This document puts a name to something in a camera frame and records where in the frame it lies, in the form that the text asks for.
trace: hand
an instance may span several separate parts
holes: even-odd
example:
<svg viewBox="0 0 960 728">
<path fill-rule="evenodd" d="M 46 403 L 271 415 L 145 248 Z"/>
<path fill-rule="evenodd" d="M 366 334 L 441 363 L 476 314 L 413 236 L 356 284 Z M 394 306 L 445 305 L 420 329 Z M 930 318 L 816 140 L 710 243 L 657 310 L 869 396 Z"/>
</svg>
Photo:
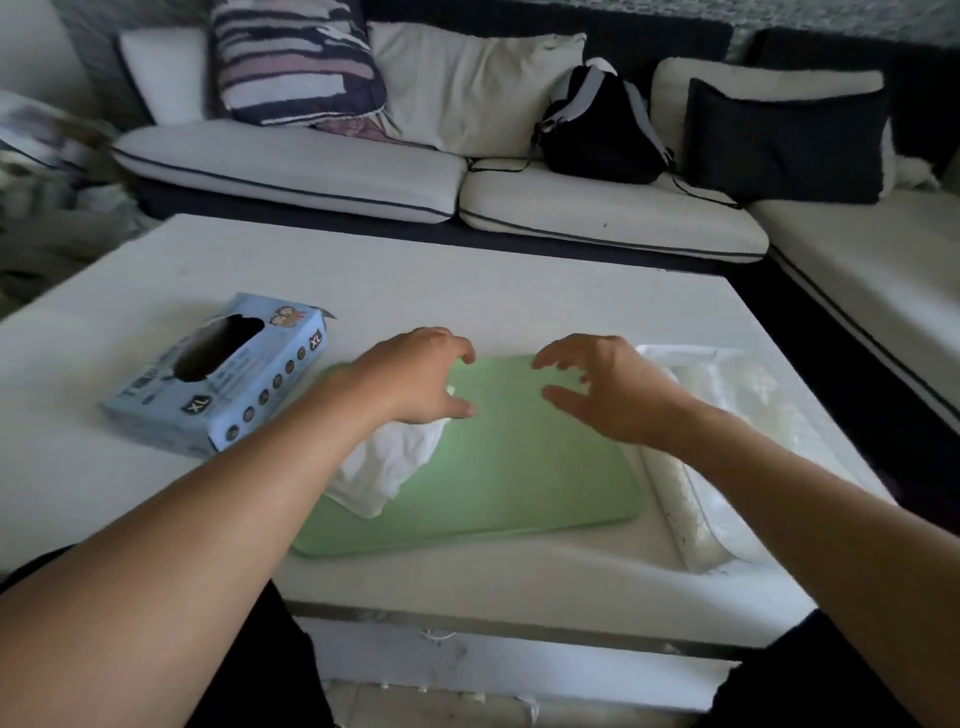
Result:
<svg viewBox="0 0 960 728">
<path fill-rule="evenodd" d="M 343 372 L 343 382 L 383 405 L 384 422 L 425 425 L 473 417 L 474 407 L 446 392 L 450 367 L 476 361 L 468 339 L 447 328 L 418 328 L 379 344 Z"/>
<path fill-rule="evenodd" d="M 553 365 L 583 371 L 589 393 L 551 385 L 543 388 L 543 398 L 621 443 L 669 450 L 684 415 L 699 402 L 619 336 L 575 333 L 555 341 L 537 354 L 533 367 Z"/>
</svg>

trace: left hand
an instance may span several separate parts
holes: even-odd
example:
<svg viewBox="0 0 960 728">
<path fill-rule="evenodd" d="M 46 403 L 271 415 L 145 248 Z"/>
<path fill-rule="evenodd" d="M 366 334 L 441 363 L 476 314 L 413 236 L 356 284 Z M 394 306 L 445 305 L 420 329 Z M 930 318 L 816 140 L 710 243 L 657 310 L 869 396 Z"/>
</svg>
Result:
<svg viewBox="0 0 960 728">
<path fill-rule="evenodd" d="M 450 367 L 476 361 L 468 339 L 447 328 L 417 328 L 379 344 L 344 371 L 343 382 L 382 402 L 386 422 L 425 425 L 473 417 L 473 405 L 446 392 Z"/>
</svg>

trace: cartoon character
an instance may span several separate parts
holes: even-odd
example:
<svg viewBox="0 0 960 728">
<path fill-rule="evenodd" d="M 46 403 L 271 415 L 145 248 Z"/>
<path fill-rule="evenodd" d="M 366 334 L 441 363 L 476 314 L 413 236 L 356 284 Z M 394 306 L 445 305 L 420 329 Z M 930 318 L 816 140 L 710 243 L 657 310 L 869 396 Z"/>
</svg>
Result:
<svg viewBox="0 0 960 728">
<path fill-rule="evenodd" d="M 297 311 L 291 305 L 285 305 L 276 310 L 273 318 L 270 319 L 270 323 L 275 327 L 293 328 L 300 322 L 303 316 L 302 311 Z"/>
</svg>

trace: forearm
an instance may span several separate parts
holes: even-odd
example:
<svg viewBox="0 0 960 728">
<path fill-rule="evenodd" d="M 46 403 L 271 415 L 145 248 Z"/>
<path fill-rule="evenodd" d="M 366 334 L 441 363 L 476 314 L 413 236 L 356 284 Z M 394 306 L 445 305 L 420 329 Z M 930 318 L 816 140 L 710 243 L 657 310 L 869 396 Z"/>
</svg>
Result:
<svg viewBox="0 0 960 728">
<path fill-rule="evenodd" d="M 960 541 L 698 406 L 669 449 L 713 483 L 926 725 L 956 719 Z"/>
<path fill-rule="evenodd" d="M 327 480 L 378 424 L 362 394 L 308 398 L 0 598 L 0 723 L 186 721 Z"/>
</svg>

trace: backpack strap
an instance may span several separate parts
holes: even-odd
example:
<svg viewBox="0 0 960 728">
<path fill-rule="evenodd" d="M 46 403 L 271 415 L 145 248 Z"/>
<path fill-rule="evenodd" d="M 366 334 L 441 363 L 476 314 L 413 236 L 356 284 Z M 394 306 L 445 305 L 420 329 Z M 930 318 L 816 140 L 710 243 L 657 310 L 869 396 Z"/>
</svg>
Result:
<svg viewBox="0 0 960 728">
<path fill-rule="evenodd" d="M 636 125 L 640 128 L 640 131 L 643 132 L 643 135 L 650 140 L 650 143 L 653 144 L 660 153 L 660 156 L 666 163 L 667 169 L 672 170 L 673 152 L 663 146 L 663 142 L 660 141 L 660 137 L 657 136 L 657 132 L 654 131 L 654 126 L 650 123 L 650 116 L 647 114 L 647 104 L 645 101 L 643 101 L 643 97 L 640 96 L 639 90 L 629 81 L 624 81 L 623 87 L 627 89 L 627 98 L 630 100 L 630 109 L 634 113 Z"/>
<path fill-rule="evenodd" d="M 587 113 L 587 109 L 590 108 L 590 104 L 593 103 L 593 99 L 596 98 L 597 92 L 600 90 L 600 86 L 603 84 L 603 78 L 605 75 L 606 73 L 604 71 L 601 71 L 595 66 L 591 66 L 587 71 L 584 82 L 580 84 L 580 88 L 577 89 L 576 95 L 567 102 L 565 107 L 558 109 L 548 118 L 543 119 L 543 121 L 540 122 L 540 131 L 550 132 L 562 121 L 573 121 L 574 119 L 579 118 Z M 569 93 L 570 80 L 572 76 L 573 71 L 570 71 L 570 73 L 564 77 L 560 84 L 561 87 L 565 87 L 567 89 L 567 93 Z"/>
</svg>

